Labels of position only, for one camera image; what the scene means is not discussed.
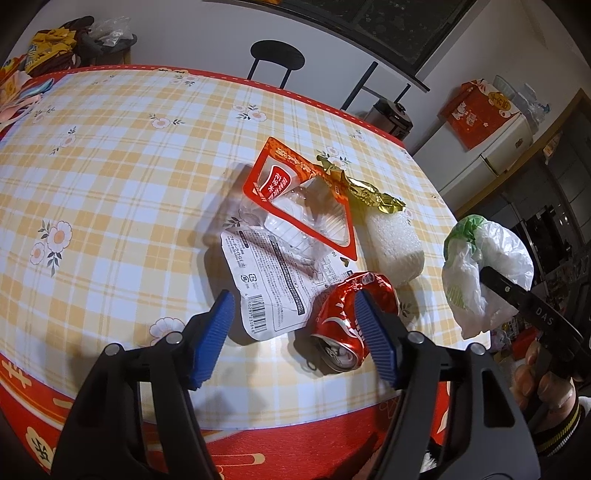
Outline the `person's right hand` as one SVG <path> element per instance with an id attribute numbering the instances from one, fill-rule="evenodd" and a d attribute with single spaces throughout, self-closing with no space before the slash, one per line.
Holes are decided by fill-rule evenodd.
<path id="1" fill-rule="evenodd" d="M 521 410 L 537 395 L 539 400 L 548 405 L 550 413 L 568 414 L 577 400 L 573 380 L 562 379 L 552 372 L 537 380 L 535 367 L 540 352 L 541 345 L 533 341 L 527 350 L 525 363 L 514 373 L 512 394 Z"/>

